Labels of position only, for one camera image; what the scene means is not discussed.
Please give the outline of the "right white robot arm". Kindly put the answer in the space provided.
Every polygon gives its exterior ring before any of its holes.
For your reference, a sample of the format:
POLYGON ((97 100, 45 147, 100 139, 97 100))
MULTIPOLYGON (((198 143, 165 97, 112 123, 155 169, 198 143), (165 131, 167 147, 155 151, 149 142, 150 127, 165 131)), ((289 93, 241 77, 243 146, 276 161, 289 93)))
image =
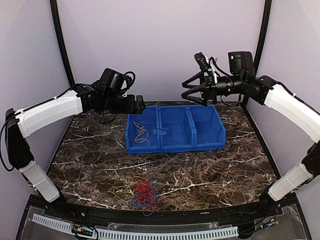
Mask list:
POLYGON ((214 104, 218 96, 240 94, 272 109, 298 126, 313 141, 306 156, 284 176, 272 183, 260 196, 255 213, 266 217, 286 195, 312 181, 320 174, 320 113, 296 96, 280 81, 267 75, 256 76, 252 53, 228 53, 230 74, 217 74, 213 57, 202 52, 194 59, 200 72, 182 83, 187 90, 181 97, 202 106, 214 104))

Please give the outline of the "blue three-compartment plastic bin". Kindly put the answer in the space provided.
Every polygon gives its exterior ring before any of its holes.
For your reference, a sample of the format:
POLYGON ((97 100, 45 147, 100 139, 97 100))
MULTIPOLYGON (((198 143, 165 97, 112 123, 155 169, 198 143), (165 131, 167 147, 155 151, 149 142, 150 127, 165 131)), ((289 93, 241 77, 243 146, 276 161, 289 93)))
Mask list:
POLYGON ((214 105, 148 106, 130 114, 128 154, 183 153, 223 149, 226 129, 214 105))

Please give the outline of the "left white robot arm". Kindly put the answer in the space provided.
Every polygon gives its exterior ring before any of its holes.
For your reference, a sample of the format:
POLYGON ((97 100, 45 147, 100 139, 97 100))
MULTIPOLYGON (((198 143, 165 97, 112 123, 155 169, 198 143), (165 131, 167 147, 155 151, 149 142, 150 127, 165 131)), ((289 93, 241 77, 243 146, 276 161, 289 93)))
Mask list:
POLYGON ((51 210, 60 218, 67 218, 70 206, 44 170, 36 163, 26 139, 32 134, 62 119, 89 111, 98 114, 142 114, 146 108, 142 95, 126 94, 135 82, 132 71, 125 74, 106 68, 100 79, 92 84, 76 83, 58 96, 20 110, 8 109, 0 130, 4 138, 8 172, 19 171, 31 183, 51 210))

